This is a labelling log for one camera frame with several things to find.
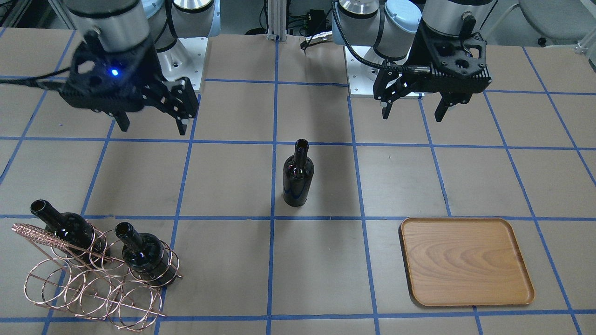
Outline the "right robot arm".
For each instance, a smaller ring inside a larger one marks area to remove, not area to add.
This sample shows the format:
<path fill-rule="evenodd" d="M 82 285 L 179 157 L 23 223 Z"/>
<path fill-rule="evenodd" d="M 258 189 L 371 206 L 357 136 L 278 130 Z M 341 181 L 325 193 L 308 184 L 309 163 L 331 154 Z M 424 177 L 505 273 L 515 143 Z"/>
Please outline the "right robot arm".
<path fill-rule="evenodd" d="M 197 115 L 207 38 L 221 31 L 218 0 L 67 0 L 81 44 L 59 90 L 75 108 L 128 113 L 155 107 L 184 135 Z"/>

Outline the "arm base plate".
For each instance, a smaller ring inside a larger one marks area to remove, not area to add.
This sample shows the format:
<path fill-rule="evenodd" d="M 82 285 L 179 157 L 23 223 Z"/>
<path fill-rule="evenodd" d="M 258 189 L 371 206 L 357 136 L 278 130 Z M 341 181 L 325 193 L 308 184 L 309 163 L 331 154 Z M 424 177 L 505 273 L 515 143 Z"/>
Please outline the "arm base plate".
<path fill-rule="evenodd" d="M 158 53 L 164 77 L 170 82 L 187 77 L 191 81 L 192 89 L 200 93 L 208 42 L 209 39 L 206 37 L 181 38 L 170 49 Z"/>
<path fill-rule="evenodd" d="M 373 63 L 382 63 L 382 58 L 379 57 L 373 47 L 368 46 L 353 46 L 355 52 L 363 59 Z M 349 51 L 344 47 L 345 52 L 345 69 L 347 71 L 347 79 L 351 97 L 372 98 L 374 97 L 373 85 L 378 74 L 378 70 L 368 67 L 358 61 Z"/>

